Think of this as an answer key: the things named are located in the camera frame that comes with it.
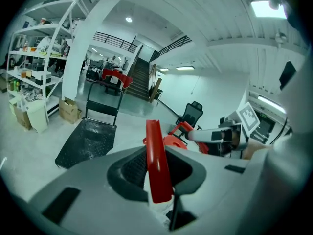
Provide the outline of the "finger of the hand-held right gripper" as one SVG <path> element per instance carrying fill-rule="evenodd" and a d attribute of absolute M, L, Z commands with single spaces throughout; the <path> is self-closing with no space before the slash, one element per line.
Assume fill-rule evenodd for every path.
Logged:
<path fill-rule="evenodd" d="M 185 137 L 191 141 L 204 143 L 231 142 L 231 128 L 192 130 L 185 134 Z"/>

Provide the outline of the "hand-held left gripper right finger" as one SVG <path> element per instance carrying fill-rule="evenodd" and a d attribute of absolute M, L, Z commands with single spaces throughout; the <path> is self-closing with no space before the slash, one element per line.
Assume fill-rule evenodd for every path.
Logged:
<path fill-rule="evenodd" d="M 242 217 L 233 193 L 247 163 L 167 147 L 174 188 L 168 235 L 235 235 Z"/>

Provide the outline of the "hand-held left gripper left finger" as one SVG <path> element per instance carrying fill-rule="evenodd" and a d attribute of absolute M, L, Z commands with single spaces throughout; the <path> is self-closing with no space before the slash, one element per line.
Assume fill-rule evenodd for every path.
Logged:
<path fill-rule="evenodd" d="M 146 150 L 139 146 L 84 161 L 30 200 L 50 235 L 165 235 L 143 188 Z"/>

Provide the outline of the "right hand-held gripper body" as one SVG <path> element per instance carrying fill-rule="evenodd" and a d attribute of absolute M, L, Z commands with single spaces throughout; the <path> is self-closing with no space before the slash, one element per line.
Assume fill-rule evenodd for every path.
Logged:
<path fill-rule="evenodd" d="M 260 121 L 249 102 L 240 106 L 232 114 L 220 119 L 223 142 L 220 145 L 224 157 L 241 158 L 247 148 L 250 135 Z"/>

